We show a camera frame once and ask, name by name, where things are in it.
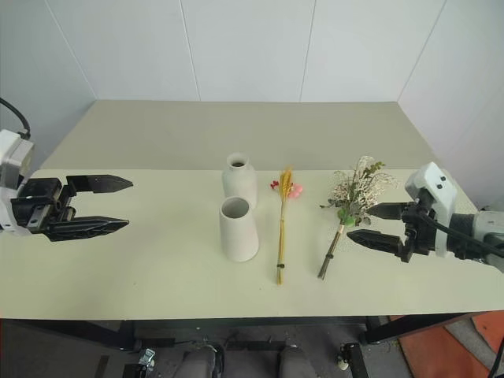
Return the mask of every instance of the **black cable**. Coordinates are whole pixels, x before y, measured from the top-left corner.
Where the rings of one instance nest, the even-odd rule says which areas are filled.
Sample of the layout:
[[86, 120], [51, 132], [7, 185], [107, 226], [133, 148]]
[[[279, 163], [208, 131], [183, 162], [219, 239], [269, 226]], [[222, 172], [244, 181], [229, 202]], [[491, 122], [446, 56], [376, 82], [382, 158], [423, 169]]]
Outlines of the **black cable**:
[[4, 105], [6, 108], [8, 108], [11, 112], [16, 114], [16, 116], [20, 119], [21, 123], [23, 124], [24, 130], [26, 130], [25, 133], [20, 132], [19, 135], [21, 135], [21, 138], [23, 139], [30, 139], [32, 136], [31, 134], [31, 129], [30, 129], [30, 124], [28, 123], [27, 119], [24, 117], [23, 114], [19, 110], [17, 110], [14, 105], [10, 104], [6, 100], [0, 97], [0, 104]]
[[494, 378], [494, 375], [497, 373], [498, 366], [501, 365], [502, 352], [504, 352], [504, 337], [502, 338], [501, 345], [498, 348], [497, 355], [495, 356], [494, 364], [488, 373], [488, 378]]
[[489, 254], [495, 254], [495, 255], [499, 256], [500, 258], [504, 258], [504, 251], [498, 250], [497, 248], [495, 248], [493, 246], [489, 246], [486, 243], [482, 243], [479, 240], [476, 240], [470, 236], [467, 236], [463, 232], [459, 232], [457, 230], [454, 230], [453, 228], [448, 228], [446, 226], [443, 226], [442, 224], [440, 224], [440, 223], [436, 222], [435, 220], [433, 220], [432, 218], [430, 218], [430, 216], [427, 215], [426, 213], [421, 213], [420, 216], [425, 223], [431, 225], [433, 228], [437, 228], [438, 230], [445, 232], [446, 234], [451, 235], [457, 239], [464, 240], [467, 243], [476, 244], [479, 248], [488, 252]]

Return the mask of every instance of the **orange floor mat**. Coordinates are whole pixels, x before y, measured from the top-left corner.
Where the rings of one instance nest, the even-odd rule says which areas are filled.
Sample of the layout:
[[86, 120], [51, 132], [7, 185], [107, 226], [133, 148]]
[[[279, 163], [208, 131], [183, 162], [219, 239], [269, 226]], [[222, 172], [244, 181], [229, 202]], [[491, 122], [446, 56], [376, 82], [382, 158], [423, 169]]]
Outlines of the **orange floor mat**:
[[491, 311], [472, 318], [476, 330], [487, 340], [490, 348], [497, 353], [504, 337], [504, 311]]
[[488, 369], [444, 327], [402, 337], [402, 351], [415, 378], [486, 378]]

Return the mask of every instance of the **white vase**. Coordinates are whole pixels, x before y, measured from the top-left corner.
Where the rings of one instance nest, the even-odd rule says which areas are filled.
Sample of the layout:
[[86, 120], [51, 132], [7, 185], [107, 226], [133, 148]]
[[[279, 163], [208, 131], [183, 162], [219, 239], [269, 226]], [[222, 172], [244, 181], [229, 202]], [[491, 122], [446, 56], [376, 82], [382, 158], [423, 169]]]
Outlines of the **white vase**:
[[232, 261], [250, 260], [258, 252], [258, 230], [245, 198], [229, 197], [220, 206], [220, 244]]
[[252, 209], [258, 203], [258, 175], [249, 158], [240, 153], [228, 156], [227, 167], [222, 171], [224, 196], [245, 198]]

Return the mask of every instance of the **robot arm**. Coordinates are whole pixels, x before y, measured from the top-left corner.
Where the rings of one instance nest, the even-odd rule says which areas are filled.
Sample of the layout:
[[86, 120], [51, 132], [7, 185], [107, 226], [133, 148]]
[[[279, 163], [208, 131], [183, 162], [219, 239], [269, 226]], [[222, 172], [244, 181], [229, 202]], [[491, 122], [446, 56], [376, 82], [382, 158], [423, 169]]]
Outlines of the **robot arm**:
[[393, 253], [404, 262], [413, 254], [440, 257], [448, 251], [456, 258], [471, 259], [493, 265], [504, 272], [504, 213], [454, 213], [457, 189], [435, 163], [415, 172], [406, 182], [413, 202], [381, 203], [368, 213], [405, 223], [405, 244], [398, 236], [371, 230], [347, 233], [356, 243], [374, 250]]
[[56, 178], [26, 180], [34, 148], [28, 140], [30, 128], [17, 109], [0, 100], [27, 130], [20, 134], [0, 131], [0, 232], [44, 234], [51, 241], [61, 241], [106, 235], [129, 223], [108, 217], [75, 217], [70, 200], [80, 191], [119, 191], [132, 186], [130, 181], [110, 175], [67, 176], [66, 185]]

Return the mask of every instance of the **black metal frame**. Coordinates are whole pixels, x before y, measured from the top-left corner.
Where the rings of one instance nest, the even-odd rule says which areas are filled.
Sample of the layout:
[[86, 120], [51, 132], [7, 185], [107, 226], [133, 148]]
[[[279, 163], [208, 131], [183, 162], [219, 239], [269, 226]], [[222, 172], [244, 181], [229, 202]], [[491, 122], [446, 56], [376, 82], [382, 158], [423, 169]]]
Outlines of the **black metal frame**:
[[348, 343], [341, 347], [341, 357], [350, 366], [352, 378], [369, 378], [358, 343]]
[[433, 313], [427, 315], [406, 315], [394, 321], [364, 332], [359, 341], [363, 345], [377, 344], [394, 340], [406, 335], [421, 332], [429, 328], [439, 327], [454, 321], [471, 317], [474, 313]]
[[121, 321], [117, 332], [89, 321], [39, 321], [17, 320], [18, 324], [35, 327], [77, 339], [99, 343], [119, 350], [138, 351], [146, 347], [172, 347], [175, 339], [137, 339], [135, 324], [141, 323], [157, 328], [203, 328], [216, 326], [244, 327], [255, 325], [299, 325], [299, 324], [363, 324], [367, 331], [361, 334], [363, 345], [381, 343], [411, 335], [431, 327], [471, 317], [474, 313], [438, 313], [428, 315], [406, 315], [381, 325], [378, 317], [248, 317], [218, 319], [181, 319], [159, 321]]

